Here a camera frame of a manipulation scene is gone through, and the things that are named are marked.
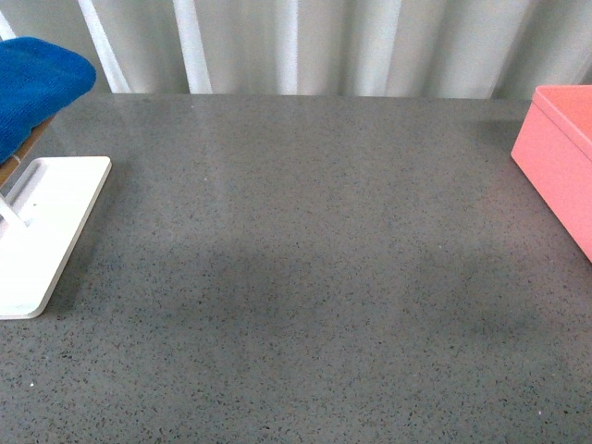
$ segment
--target white stand base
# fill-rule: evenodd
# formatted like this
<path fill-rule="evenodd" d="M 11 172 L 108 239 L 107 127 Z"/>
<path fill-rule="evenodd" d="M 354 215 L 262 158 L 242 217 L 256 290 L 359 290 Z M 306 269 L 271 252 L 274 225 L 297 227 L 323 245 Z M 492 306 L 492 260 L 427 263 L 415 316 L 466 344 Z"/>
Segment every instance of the white stand base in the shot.
<path fill-rule="evenodd" d="M 0 218 L 0 319 L 42 313 L 110 169 L 108 157 L 47 157 L 18 179 L 6 202 L 26 227 Z"/>

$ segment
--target speckled stone surface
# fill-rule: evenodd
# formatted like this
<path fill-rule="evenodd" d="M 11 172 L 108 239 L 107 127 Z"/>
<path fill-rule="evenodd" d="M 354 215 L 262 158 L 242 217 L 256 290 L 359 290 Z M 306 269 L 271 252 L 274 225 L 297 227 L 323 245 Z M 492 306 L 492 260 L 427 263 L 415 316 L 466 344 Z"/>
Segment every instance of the speckled stone surface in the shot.
<path fill-rule="evenodd" d="M 0 442 L 592 442 L 592 266 L 510 159 L 527 107 L 79 100 L 35 154 L 114 166 L 0 323 Z"/>

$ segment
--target blue towel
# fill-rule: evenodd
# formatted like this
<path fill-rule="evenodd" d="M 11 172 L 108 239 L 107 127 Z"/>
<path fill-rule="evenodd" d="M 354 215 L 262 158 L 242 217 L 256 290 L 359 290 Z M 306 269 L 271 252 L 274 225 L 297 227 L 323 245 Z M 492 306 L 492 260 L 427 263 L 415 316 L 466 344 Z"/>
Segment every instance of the blue towel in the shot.
<path fill-rule="evenodd" d="M 67 49 L 32 37 L 0 42 L 0 163 L 95 79 L 93 65 Z"/>

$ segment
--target table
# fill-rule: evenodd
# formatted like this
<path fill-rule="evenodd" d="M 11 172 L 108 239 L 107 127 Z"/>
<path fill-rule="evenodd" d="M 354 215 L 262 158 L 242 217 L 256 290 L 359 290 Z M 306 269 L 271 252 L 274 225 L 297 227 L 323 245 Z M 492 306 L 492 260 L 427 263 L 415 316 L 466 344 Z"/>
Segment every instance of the table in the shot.
<path fill-rule="evenodd" d="M 527 107 L 80 99 L 28 160 L 113 169 L 0 324 L 0 441 L 589 442 L 592 268 L 510 159 Z"/>

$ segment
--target pink box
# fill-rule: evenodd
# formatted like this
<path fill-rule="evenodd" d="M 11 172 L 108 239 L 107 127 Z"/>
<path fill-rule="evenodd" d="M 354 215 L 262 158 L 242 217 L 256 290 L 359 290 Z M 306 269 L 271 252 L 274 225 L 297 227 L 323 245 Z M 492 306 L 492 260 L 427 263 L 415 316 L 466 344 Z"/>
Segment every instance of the pink box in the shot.
<path fill-rule="evenodd" d="M 512 158 L 592 260 L 592 86 L 539 86 Z"/>

